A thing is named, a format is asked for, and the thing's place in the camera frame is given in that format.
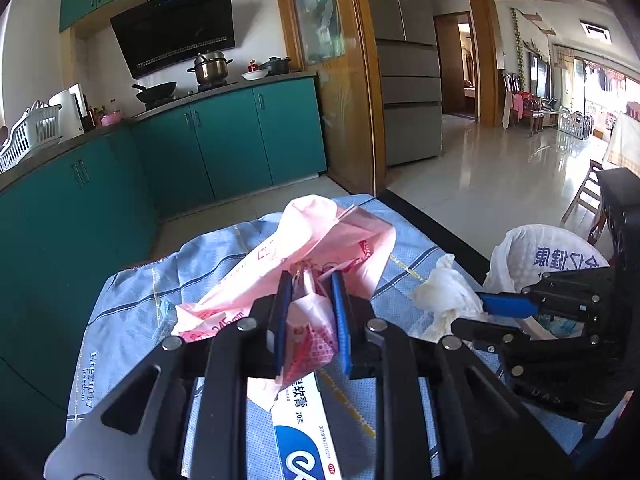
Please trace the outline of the black wok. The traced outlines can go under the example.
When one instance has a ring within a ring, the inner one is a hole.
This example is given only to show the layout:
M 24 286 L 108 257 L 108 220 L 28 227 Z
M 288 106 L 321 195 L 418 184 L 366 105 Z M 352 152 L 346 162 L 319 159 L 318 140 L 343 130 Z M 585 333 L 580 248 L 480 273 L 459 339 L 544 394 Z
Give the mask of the black wok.
M 145 87 L 142 84 L 133 84 L 131 88 L 137 90 L 137 99 L 143 104 L 151 104 L 169 99 L 177 88 L 175 81 L 163 82 L 152 87 Z

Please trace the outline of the white plastic trash basket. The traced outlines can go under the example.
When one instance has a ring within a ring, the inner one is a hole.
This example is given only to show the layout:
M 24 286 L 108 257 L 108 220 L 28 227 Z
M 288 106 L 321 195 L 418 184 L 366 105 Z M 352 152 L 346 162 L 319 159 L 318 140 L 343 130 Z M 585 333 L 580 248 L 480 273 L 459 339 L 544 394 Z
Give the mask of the white plastic trash basket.
M 577 234 L 545 224 L 518 226 L 494 248 L 484 292 L 516 294 L 546 273 L 606 268 L 605 258 Z M 514 318 L 535 339 L 582 336 L 586 324 L 560 314 Z

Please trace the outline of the blue checked tablecloth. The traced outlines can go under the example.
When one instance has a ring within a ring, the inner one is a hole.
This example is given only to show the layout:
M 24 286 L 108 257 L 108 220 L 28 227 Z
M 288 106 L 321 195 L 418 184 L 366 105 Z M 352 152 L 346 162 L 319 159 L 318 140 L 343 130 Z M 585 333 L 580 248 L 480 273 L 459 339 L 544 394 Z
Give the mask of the blue checked tablecloth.
M 276 292 L 216 336 L 164 338 L 44 466 L 49 479 L 243 479 L 247 384 L 273 379 L 267 323 Z M 460 338 L 409 337 L 350 299 L 351 380 L 375 384 L 379 479 L 568 479 L 570 458 Z

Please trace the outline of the white bowl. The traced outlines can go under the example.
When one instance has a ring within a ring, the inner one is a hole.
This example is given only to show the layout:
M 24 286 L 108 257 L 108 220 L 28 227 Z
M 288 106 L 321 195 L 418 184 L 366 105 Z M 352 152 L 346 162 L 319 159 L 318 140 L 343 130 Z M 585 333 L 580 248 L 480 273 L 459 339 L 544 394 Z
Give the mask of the white bowl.
M 262 78 L 266 78 L 269 75 L 269 70 L 250 70 L 242 75 L 242 78 L 246 81 L 255 81 Z

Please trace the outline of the white tissue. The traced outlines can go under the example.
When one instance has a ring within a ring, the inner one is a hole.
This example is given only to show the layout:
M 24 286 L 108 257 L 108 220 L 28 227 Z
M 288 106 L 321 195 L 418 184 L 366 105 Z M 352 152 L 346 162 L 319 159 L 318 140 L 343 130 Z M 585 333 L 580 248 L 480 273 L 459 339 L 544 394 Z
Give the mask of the white tissue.
M 454 267 L 453 254 L 437 260 L 425 282 L 413 291 L 412 301 L 422 314 L 409 328 L 409 335 L 434 344 L 452 334 L 451 325 L 457 318 L 488 320 L 480 296 Z

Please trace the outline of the black cooking pot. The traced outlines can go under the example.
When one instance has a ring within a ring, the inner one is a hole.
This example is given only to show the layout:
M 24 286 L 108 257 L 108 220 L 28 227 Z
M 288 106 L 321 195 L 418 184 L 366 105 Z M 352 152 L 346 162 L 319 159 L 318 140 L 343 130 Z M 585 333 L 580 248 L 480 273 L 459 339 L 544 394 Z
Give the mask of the black cooking pot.
M 284 75 L 290 72 L 291 59 L 270 56 L 266 62 L 259 65 L 261 70 L 266 70 L 269 76 Z

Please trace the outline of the silver refrigerator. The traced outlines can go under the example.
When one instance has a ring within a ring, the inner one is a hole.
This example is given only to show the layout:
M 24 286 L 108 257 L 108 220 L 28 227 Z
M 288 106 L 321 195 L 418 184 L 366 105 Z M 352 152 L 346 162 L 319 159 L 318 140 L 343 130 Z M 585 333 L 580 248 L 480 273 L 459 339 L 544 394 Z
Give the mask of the silver refrigerator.
M 386 162 L 442 151 L 442 83 L 431 0 L 369 0 L 385 122 Z

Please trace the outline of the white blue ointment box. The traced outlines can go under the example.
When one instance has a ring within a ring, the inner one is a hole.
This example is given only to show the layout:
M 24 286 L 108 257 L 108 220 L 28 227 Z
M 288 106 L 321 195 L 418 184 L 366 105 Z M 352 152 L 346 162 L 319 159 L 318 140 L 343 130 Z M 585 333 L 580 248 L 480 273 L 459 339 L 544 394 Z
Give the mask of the white blue ointment box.
M 283 478 L 342 478 L 314 373 L 281 390 L 270 413 Z

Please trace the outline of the steel stock pot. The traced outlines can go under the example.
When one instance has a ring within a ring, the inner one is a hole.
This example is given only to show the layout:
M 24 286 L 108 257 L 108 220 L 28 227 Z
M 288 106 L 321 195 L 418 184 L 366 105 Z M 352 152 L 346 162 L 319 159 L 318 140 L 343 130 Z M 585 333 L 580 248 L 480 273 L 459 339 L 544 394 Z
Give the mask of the steel stock pot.
M 199 53 L 186 71 L 195 75 L 199 86 L 218 86 L 227 82 L 228 65 L 232 62 L 221 51 Z

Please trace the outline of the white kitchen appliance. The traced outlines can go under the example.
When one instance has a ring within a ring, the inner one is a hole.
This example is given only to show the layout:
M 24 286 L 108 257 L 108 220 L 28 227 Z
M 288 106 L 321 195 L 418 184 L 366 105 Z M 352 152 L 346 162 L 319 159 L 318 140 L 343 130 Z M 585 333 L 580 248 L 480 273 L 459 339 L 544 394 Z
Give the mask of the white kitchen appliance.
M 80 84 L 74 84 L 68 89 L 51 96 L 49 105 L 59 105 L 58 130 L 63 140 L 70 140 L 85 133 L 82 118 L 87 117 L 84 92 Z

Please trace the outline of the white dish rack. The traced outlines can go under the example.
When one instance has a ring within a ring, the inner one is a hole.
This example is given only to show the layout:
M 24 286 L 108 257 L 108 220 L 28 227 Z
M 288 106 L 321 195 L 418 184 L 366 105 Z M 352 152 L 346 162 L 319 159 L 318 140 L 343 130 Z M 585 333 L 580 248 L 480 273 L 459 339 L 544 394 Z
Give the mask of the white dish rack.
M 12 127 L 8 142 L 1 149 L 1 171 L 5 172 L 43 148 L 61 139 L 58 118 L 60 104 L 36 101 L 25 110 L 21 119 Z

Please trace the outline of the white printed trash bag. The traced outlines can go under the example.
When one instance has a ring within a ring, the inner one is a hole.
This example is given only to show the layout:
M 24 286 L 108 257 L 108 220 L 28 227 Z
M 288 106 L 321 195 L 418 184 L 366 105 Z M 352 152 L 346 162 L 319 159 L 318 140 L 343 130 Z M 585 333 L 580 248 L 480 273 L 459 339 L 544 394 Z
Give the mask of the white printed trash bag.
M 578 235 L 528 224 L 492 251 L 478 296 L 486 313 L 514 318 L 534 339 L 570 339 L 599 326 L 613 283 L 614 270 Z

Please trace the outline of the pink printed plastic bag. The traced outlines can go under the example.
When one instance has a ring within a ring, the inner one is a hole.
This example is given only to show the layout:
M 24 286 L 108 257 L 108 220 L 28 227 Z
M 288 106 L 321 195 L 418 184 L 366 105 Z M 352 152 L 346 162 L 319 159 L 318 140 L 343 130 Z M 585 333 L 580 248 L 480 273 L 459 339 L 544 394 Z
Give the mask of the pink printed plastic bag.
M 396 242 L 395 228 L 358 206 L 307 195 L 291 200 L 270 237 L 196 304 L 180 304 L 172 330 L 187 342 L 216 336 L 245 318 L 253 302 L 276 292 L 282 272 L 293 279 L 285 358 L 273 379 L 250 380 L 247 396 L 271 410 L 280 390 L 331 362 L 337 329 L 329 278 L 341 272 L 352 296 L 370 299 Z

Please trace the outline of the wooden stool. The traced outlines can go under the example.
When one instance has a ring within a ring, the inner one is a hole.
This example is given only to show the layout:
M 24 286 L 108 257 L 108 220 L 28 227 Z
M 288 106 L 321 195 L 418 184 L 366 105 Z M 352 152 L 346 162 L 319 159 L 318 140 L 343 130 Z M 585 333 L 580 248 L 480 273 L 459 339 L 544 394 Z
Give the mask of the wooden stool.
M 560 225 L 565 226 L 568 218 L 578 207 L 591 212 L 593 219 L 587 235 L 587 242 L 592 246 L 597 244 L 606 222 L 599 182 L 599 174 L 602 170 L 603 166 L 600 162 L 590 160 L 587 174 L 560 220 Z

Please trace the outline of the pink bowl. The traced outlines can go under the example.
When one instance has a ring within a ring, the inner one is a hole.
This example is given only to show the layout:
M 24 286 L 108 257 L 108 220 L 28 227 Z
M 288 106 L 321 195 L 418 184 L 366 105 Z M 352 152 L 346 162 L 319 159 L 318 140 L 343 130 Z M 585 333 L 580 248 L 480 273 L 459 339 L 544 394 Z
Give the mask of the pink bowl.
M 100 123 L 102 127 L 109 127 L 117 125 L 122 121 L 122 113 L 119 110 L 105 114 L 101 117 Z

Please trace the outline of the clear plastic wrapper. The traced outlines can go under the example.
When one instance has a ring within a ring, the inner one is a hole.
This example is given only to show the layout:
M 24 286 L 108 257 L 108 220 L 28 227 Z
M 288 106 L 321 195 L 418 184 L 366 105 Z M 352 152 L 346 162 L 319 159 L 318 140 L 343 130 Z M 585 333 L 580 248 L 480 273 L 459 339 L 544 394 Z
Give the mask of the clear plastic wrapper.
M 176 324 L 176 306 L 166 298 L 163 298 L 156 305 L 156 329 L 153 333 L 154 342 L 159 344 L 164 338 L 170 336 Z

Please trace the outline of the wooden glass sliding door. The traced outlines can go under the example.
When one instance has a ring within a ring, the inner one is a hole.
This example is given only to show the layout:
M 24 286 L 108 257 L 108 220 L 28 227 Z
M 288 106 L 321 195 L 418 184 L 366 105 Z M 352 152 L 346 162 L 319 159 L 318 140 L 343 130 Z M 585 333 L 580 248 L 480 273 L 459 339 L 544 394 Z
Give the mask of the wooden glass sliding door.
M 278 0 L 294 68 L 318 76 L 328 174 L 378 194 L 386 155 L 381 73 L 369 0 Z

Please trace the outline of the black range hood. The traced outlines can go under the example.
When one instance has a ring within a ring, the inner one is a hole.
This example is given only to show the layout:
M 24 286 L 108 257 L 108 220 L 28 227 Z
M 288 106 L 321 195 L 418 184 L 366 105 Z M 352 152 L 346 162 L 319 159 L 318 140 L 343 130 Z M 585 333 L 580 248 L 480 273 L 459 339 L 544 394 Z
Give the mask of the black range hood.
M 134 79 L 235 46 L 231 0 L 149 0 L 111 18 Z

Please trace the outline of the teal lower cabinets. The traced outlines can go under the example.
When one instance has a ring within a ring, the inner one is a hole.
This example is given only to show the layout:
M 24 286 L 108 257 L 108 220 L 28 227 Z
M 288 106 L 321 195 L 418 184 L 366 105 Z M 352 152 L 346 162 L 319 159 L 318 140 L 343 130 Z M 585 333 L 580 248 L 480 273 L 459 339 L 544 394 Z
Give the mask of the teal lower cabinets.
M 17 169 L 1 189 L 2 362 L 65 408 L 102 281 L 149 255 L 161 221 L 324 170 L 302 73 L 192 96 Z

